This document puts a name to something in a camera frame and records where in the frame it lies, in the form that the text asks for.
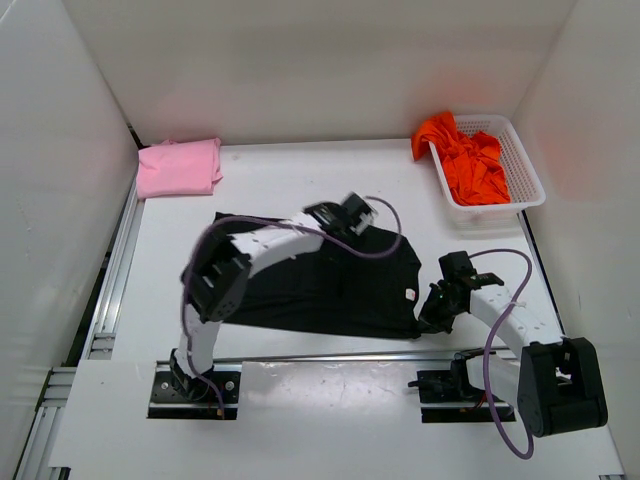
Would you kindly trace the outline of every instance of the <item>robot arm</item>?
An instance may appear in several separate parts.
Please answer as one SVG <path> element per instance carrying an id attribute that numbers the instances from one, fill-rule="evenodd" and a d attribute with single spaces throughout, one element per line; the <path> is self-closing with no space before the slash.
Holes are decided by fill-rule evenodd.
<path id="1" fill-rule="evenodd" d="M 429 333 L 451 332 L 453 320 L 469 312 L 492 327 L 512 303 L 504 282 L 493 273 L 478 274 L 466 252 L 440 258 L 443 280 L 431 292 L 419 320 Z M 537 437 L 599 427 L 607 422 L 598 360 L 584 338 L 569 339 L 516 304 L 498 330 L 519 365 L 497 355 L 489 361 L 492 393 L 517 408 Z M 463 394 L 484 390 L 482 354 L 459 354 L 452 378 Z"/>
<path id="2" fill-rule="evenodd" d="M 220 325 L 239 308 L 251 277 L 296 255 L 319 250 L 327 237 L 351 246 L 375 215 L 369 204 L 352 193 L 340 205 L 315 204 L 279 222 L 285 228 L 268 226 L 233 235 L 214 231 L 205 237 L 192 261 L 185 325 L 169 362 L 174 383 L 184 397 L 193 400 L 206 391 L 197 377 L 212 374 Z"/>

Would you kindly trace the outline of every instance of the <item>white panel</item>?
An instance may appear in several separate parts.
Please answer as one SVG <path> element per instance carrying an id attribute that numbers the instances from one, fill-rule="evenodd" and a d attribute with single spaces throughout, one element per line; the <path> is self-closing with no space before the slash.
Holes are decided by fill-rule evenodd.
<path id="1" fill-rule="evenodd" d="M 547 202 L 529 214 L 568 332 L 596 344 L 640 477 L 640 3 L 581 0 L 516 126 Z"/>
<path id="2" fill-rule="evenodd" d="M 145 142 L 406 137 L 511 116 L 574 0 L 64 0 Z"/>
<path id="3" fill-rule="evenodd" d="M 312 203 L 341 201 L 351 191 L 389 200 L 397 208 L 403 233 L 422 262 L 416 313 L 427 298 L 429 283 L 442 278 L 438 265 L 442 255 L 500 247 L 529 252 L 515 216 L 511 229 L 480 231 L 478 238 L 465 237 L 453 228 L 433 162 L 413 162 L 408 140 L 223 147 L 221 163 L 224 179 L 213 196 L 146 201 L 122 301 L 114 360 L 167 360 L 178 345 L 180 273 L 198 235 L 213 221 L 216 211 L 289 218 Z M 376 208 L 380 212 L 376 225 L 395 229 L 386 208 Z M 480 271 L 496 273 L 514 291 L 526 271 L 525 262 L 514 257 L 487 255 L 474 259 L 474 265 Z M 546 287 L 537 272 L 522 299 L 532 313 L 557 327 Z M 214 354 L 217 358 L 255 358 L 458 350 L 484 345 L 487 333 L 488 328 L 469 315 L 456 320 L 451 335 L 423 335 L 419 340 L 316 335 L 223 324 Z"/>
<path id="4" fill-rule="evenodd" d="M 84 361 L 50 465 L 71 467 L 71 478 L 82 480 L 596 480 L 621 473 L 607 428 L 536 439 L 525 462 L 491 423 L 422 424 L 418 395 L 407 388 L 416 368 L 245 363 L 238 419 L 216 422 L 147 419 L 152 363 Z M 505 427 L 523 448 L 522 425 Z"/>
<path id="5" fill-rule="evenodd" d="M 0 477 L 11 478 L 135 168 L 126 125 L 57 0 L 16 0 L 0 20 L 0 148 Z"/>

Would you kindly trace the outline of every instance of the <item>black clamp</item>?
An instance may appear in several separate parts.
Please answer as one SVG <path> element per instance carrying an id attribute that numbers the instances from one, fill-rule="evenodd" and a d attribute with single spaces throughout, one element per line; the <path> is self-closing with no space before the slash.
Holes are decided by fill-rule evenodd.
<path id="1" fill-rule="evenodd" d="M 471 291 L 487 285 L 504 285 L 493 273 L 479 274 L 467 252 L 452 252 L 438 260 L 442 280 L 431 292 L 418 315 L 421 333 L 451 333 L 455 317 L 469 311 Z"/>

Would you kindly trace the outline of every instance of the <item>white wall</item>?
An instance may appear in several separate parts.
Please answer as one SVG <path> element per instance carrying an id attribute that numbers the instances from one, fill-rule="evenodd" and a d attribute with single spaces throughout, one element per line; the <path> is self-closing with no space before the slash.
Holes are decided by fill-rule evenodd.
<path id="1" fill-rule="evenodd" d="M 636 0 L 579 0 L 515 120 L 547 192 L 529 218 L 561 318 L 596 344 L 614 439 L 638 477 L 639 20 Z"/>
<path id="2" fill-rule="evenodd" d="M 136 150 L 58 0 L 0 2 L 0 17 L 0 478 L 11 478 L 46 373 L 73 340 Z"/>
<path id="3" fill-rule="evenodd" d="M 144 142 L 406 137 L 511 116 L 575 0 L 64 0 Z"/>

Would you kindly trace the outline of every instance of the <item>plastic basket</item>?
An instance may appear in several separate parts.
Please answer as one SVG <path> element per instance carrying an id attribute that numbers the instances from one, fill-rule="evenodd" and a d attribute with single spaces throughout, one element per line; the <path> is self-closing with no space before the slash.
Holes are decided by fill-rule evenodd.
<path id="1" fill-rule="evenodd" d="M 431 153 L 438 170 L 440 185 L 447 199 L 452 220 L 461 227 L 492 227 L 509 222 L 527 207 L 541 205 L 546 194 L 536 175 L 511 122 L 501 115 L 456 115 L 458 131 L 468 136 L 483 131 L 500 142 L 500 163 L 507 178 L 511 203 L 500 205 L 463 206 L 451 196 L 435 145 L 430 142 Z"/>

